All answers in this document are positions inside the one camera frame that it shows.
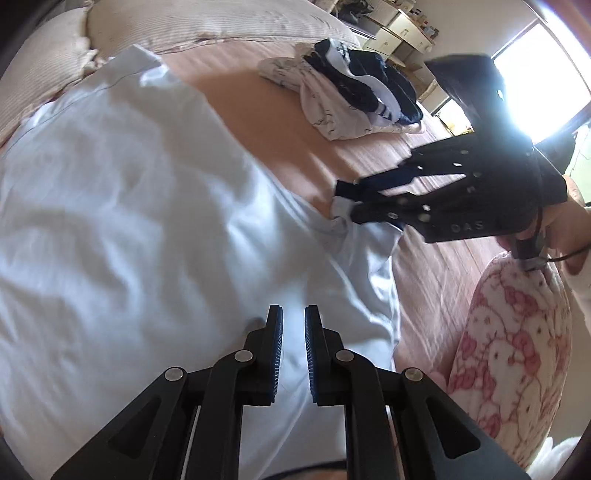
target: pink bed sheet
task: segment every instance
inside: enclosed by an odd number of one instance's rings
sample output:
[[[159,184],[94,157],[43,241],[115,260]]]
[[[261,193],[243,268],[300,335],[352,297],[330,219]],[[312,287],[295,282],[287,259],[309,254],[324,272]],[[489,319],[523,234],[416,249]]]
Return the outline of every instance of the pink bed sheet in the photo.
[[[328,215],[336,179],[396,166],[411,148],[448,136],[426,114],[424,133],[372,134],[328,141],[306,121],[296,93],[256,72],[269,57],[291,57],[291,43],[224,41],[164,56],[185,82],[203,92],[233,135],[289,190]],[[425,178],[416,190],[443,182]],[[499,251],[493,239],[427,245],[408,228],[394,252],[402,312],[402,341],[394,358],[401,370],[415,366],[449,376],[465,326],[472,291]]]

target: clothing pile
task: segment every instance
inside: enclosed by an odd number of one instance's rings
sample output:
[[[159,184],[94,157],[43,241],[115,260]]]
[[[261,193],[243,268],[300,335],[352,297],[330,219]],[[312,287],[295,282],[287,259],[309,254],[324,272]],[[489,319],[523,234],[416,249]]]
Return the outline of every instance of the clothing pile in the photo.
[[[412,84],[378,53],[349,50],[333,39],[295,49],[294,58],[259,62],[259,73],[299,92],[306,119],[328,140],[421,132],[423,112]]]

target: white shirt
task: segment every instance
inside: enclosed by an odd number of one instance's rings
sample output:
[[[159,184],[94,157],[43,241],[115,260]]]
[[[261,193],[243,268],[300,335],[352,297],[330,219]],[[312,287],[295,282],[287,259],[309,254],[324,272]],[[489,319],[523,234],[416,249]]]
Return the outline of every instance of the white shirt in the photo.
[[[391,369],[398,229],[322,217],[138,47],[42,107],[0,166],[0,424],[34,480],[167,368],[240,349],[275,303],[277,398],[245,409],[241,480],[345,458],[342,408],[312,403],[304,309]]]

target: hello kitty pattern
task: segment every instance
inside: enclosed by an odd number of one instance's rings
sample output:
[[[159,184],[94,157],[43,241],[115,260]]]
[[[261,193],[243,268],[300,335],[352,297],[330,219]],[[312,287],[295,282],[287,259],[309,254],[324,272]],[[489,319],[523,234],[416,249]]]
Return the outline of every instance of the hello kitty pattern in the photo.
[[[501,254],[476,286],[447,392],[526,468],[556,415],[570,355],[569,301],[554,264],[523,272]]]

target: sunlight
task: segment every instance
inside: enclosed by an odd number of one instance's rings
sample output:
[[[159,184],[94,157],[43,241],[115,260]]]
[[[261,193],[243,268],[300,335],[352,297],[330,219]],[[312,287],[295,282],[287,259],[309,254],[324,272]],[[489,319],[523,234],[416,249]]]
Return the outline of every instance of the sunlight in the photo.
[[[537,24],[496,59],[515,123],[534,143],[549,137],[591,100],[583,79],[552,36]]]

